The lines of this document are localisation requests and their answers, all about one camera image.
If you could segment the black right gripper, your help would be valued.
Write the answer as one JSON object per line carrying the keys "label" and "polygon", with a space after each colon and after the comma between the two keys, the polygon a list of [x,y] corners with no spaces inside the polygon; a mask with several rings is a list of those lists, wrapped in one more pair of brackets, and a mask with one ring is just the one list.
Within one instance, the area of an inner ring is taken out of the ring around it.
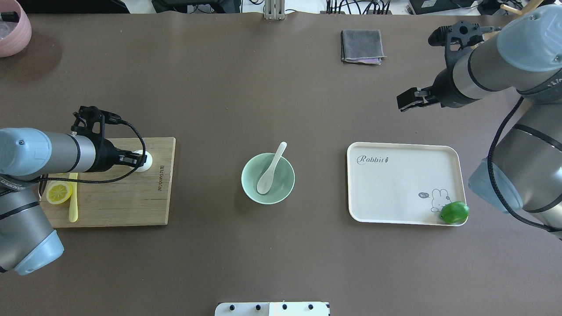
{"label": "black right gripper", "polygon": [[424,108],[433,104],[460,108],[476,102],[485,92],[474,84],[468,72],[468,58],[472,46],[483,42],[483,32],[478,23],[466,21],[436,28],[428,38],[430,46],[444,47],[446,68],[435,78],[432,86],[412,87],[396,97],[400,112]]}

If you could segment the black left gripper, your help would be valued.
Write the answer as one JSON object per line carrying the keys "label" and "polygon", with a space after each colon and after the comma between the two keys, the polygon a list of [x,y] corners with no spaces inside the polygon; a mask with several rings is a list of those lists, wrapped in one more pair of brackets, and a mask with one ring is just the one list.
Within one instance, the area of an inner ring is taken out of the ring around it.
{"label": "black left gripper", "polygon": [[76,118],[71,127],[78,136],[84,136],[92,142],[94,160],[86,172],[104,172],[115,165],[124,165],[129,168],[144,168],[146,164],[146,151],[126,151],[117,149],[113,143],[104,137],[104,126],[118,125],[122,118],[112,112],[100,110],[96,106],[81,106],[73,114]]}

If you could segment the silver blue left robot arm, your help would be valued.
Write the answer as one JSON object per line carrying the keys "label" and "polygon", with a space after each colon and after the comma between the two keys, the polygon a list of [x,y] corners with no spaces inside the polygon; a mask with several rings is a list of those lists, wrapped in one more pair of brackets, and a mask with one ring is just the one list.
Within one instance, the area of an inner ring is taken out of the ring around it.
{"label": "silver blue left robot arm", "polygon": [[74,114],[71,132],[3,128],[0,132],[0,270],[23,276],[58,259],[64,246],[40,206],[36,186],[54,174],[104,172],[115,165],[137,171],[147,161],[141,152],[121,150],[106,139],[104,127],[130,122],[95,106]]}

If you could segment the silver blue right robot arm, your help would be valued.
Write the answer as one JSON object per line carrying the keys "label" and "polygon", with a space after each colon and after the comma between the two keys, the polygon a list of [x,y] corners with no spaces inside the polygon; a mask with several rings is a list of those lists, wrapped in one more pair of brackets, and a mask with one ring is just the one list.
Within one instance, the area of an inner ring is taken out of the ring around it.
{"label": "silver blue right robot arm", "polygon": [[540,6],[504,27],[461,20],[436,28],[446,68],[431,86],[397,96],[401,112],[440,104],[461,108],[514,88],[515,106],[471,175],[472,191],[520,222],[561,238],[562,8]]}

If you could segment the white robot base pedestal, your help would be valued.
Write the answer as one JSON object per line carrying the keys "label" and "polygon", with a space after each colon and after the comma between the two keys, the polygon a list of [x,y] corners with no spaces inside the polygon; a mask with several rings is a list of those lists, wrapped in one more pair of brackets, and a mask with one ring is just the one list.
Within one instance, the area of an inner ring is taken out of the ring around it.
{"label": "white robot base pedestal", "polygon": [[215,316],[329,316],[328,302],[223,302]]}

